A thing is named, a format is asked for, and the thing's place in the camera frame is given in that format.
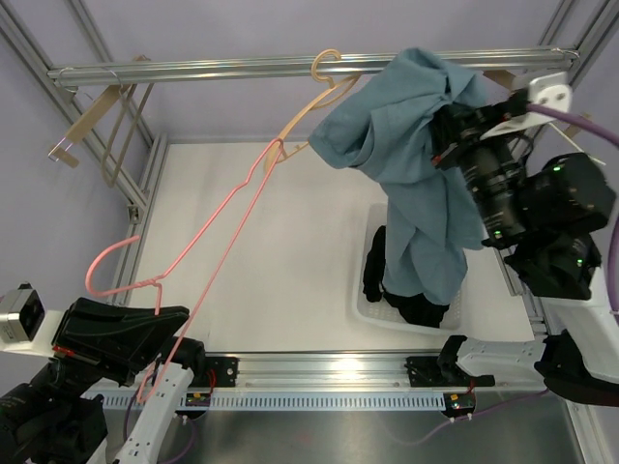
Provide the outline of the blue t shirt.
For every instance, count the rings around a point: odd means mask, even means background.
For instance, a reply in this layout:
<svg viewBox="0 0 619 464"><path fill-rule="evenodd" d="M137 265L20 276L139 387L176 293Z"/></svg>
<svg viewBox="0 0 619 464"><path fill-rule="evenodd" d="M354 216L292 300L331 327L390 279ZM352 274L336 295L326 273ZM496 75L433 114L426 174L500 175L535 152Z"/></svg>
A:
<svg viewBox="0 0 619 464"><path fill-rule="evenodd" d="M309 136L336 169L354 168L388 199L383 287L447 305L467 272L464 252L482 246L485 229L460 171L435 168L429 124L443 106L486 101L478 76L408 48L338 105Z"/></svg>

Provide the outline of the beige plastic hanger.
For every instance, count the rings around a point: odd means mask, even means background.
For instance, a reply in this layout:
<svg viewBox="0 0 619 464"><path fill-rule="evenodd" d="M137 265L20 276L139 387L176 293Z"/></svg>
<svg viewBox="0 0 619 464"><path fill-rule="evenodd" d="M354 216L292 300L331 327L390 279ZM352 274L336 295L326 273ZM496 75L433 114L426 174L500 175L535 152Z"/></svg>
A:
<svg viewBox="0 0 619 464"><path fill-rule="evenodd" d="M277 77L293 76L294 73L300 76L305 72L324 89L291 117L274 142L264 151L264 174L271 173L277 164L289 160L309 146L307 141L300 142L289 151L284 147L284 143L310 113L332 106L347 96L363 75L382 71L393 57L394 55L389 53L342 53L336 48L323 49L310 57L278 57L276 63L281 70Z"/></svg>

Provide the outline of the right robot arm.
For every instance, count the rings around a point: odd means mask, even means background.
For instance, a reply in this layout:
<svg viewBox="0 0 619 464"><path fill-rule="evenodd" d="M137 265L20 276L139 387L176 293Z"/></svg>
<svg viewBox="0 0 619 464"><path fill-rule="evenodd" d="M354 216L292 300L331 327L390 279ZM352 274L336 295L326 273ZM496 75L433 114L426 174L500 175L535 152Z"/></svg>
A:
<svg viewBox="0 0 619 464"><path fill-rule="evenodd" d="M489 343L451 336L437 361L449 384L529 375L574 403L618 403L617 245L602 256L593 233L616 226L615 191L599 163L583 151L559 155L536 174L515 159L509 142L530 126L559 120L616 144L617 135L569 110L565 92L534 101L524 91L470 107L452 103L432 117L433 165L458 169L486 229L487 247L506 263L563 331L540 341Z"/></svg>

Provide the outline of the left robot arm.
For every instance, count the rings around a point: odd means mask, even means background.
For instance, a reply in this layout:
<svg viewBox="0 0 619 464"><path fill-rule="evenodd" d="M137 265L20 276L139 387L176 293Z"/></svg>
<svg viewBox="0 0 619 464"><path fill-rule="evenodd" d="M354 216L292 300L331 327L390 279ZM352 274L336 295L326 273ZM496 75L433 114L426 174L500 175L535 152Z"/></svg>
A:
<svg viewBox="0 0 619 464"><path fill-rule="evenodd" d="M43 337L47 364L1 397L4 463L103 463L103 397L85 393L102 379L121 387L158 355L171 356L190 319L181 305L125 308L77 299Z"/></svg>

